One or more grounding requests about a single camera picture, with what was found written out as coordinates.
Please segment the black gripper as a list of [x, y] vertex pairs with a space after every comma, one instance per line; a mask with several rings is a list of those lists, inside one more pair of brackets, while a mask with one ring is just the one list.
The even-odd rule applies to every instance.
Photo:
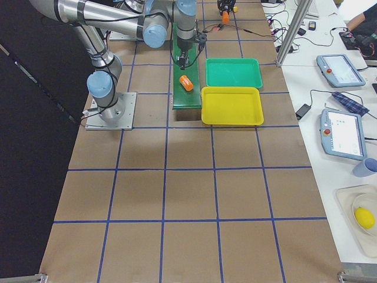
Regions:
[[181, 70], [185, 70], [186, 68], [191, 67], [198, 59], [199, 55], [203, 51], [206, 41], [198, 41], [198, 53], [195, 56], [194, 60], [192, 62], [189, 61], [189, 51], [193, 46], [192, 42], [188, 41], [177, 41], [177, 46], [179, 47], [181, 53], [177, 57], [177, 64], [180, 67]]
[[217, 0], [217, 7], [220, 13], [231, 12], [236, 4], [236, 0]]

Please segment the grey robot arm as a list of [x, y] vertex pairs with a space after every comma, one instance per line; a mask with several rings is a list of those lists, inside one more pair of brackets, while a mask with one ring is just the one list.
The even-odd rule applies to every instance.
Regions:
[[176, 43], [181, 53], [175, 63], [189, 68], [193, 44], [203, 50], [207, 41], [196, 21], [195, 1], [122, 1], [108, 6], [95, 1], [31, 1], [43, 16], [71, 25], [91, 58], [94, 73], [87, 78], [87, 88], [97, 104], [97, 116], [107, 123], [118, 121], [125, 103], [116, 92], [122, 72], [121, 60], [107, 49], [99, 30], [118, 32], [142, 40], [151, 48], [160, 48], [167, 29], [177, 31]]

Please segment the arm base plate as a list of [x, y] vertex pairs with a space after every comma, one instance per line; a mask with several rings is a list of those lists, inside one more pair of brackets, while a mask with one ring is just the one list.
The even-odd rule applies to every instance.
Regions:
[[92, 98], [90, 108], [85, 113], [86, 130], [132, 130], [137, 93], [117, 93], [115, 106], [101, 114], [97, 103]]
[[110, 32], [110, 41], [141, 41], [144, 42], [143, 35], [141, 33], [128, 32], [128, 33], [120, 33], [111, 31]]

